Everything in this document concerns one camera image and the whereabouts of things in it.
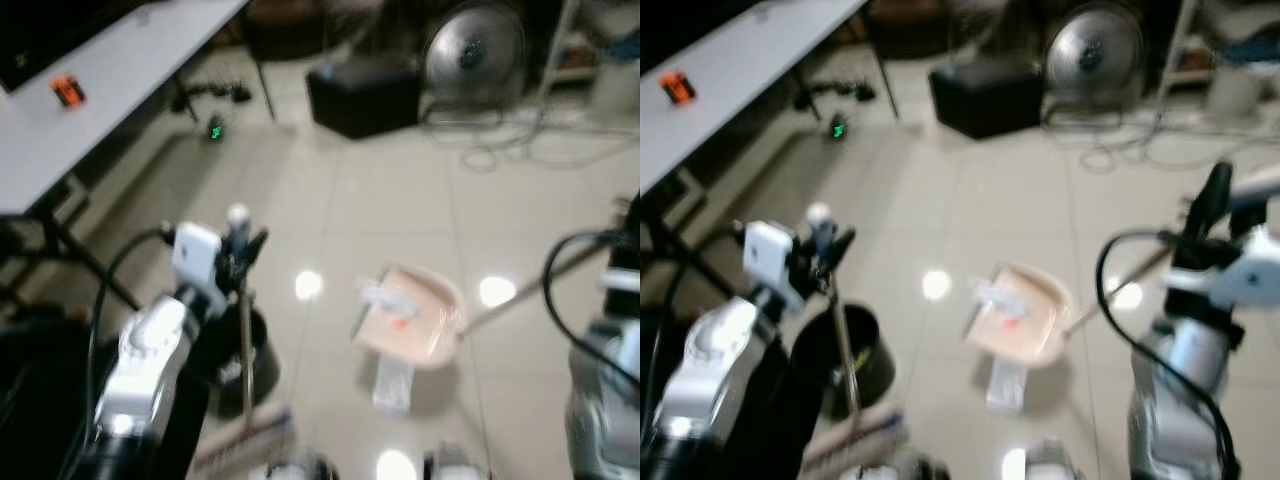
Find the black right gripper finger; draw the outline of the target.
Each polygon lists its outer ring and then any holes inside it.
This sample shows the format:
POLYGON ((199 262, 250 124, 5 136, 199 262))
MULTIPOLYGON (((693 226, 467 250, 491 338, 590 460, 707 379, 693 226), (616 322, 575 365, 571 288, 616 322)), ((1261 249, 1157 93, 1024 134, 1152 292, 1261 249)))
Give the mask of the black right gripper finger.
POLYGON ((1230 209, 1234 165, 1217 161, 1196 196, 1196 236, 1207 237, 1230 209))

